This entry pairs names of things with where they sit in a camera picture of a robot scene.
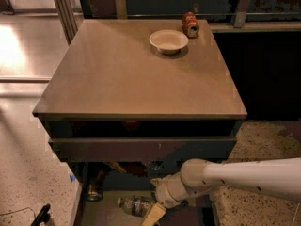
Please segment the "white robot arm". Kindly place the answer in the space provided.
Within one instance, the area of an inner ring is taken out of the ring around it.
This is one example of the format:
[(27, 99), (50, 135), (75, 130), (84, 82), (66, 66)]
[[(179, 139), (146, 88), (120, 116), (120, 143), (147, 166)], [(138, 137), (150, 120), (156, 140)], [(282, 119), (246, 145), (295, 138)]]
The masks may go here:
[(185, 161), (179, 172), (156, 180), (156, 203), (140, 226), (154, 226), (167, 209), (198, 198), (220, 186), (301, 202), (301, 158), (218, 164)]

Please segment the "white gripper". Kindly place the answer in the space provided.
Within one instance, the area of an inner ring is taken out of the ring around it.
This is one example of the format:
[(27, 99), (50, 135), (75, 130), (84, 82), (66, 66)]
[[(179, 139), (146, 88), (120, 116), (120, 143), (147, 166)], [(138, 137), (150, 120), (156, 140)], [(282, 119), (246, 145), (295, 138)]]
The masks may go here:
[(159, 203), (157, 202), (150, 207), (140, 226), (155, 226), (165, 215), (166, 208), (176, 207), (188, 198), (188, 193), (179, 174), (153, 178), (150, 183), (155, 186), (155, 198)]

